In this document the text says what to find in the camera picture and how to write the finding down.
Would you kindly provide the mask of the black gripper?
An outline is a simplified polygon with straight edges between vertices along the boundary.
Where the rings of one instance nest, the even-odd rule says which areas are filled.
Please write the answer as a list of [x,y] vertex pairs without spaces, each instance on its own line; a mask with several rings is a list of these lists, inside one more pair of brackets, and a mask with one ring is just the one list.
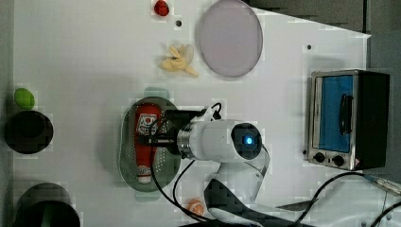
[[164,112],[161,123],[169,123],[166,132],[156,132],[148,137],[148,144],[153,147],[167,148],[173,155],[181,155],[178,148],[178,134],[194,117],[203,116],[205,110],[182,111],[167,110]]

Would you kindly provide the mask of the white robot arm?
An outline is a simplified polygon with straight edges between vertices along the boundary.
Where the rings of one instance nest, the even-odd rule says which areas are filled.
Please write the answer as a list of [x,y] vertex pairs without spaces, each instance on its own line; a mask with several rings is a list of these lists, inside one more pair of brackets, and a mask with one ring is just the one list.
[[150,124],[146,142],[184,159],[218,164],[216,175],[203,191],[207,211],[216,224],[314,227],[288,210],[255,202],[270,156],[254,124],[223,119],[212,108],[167,110]]

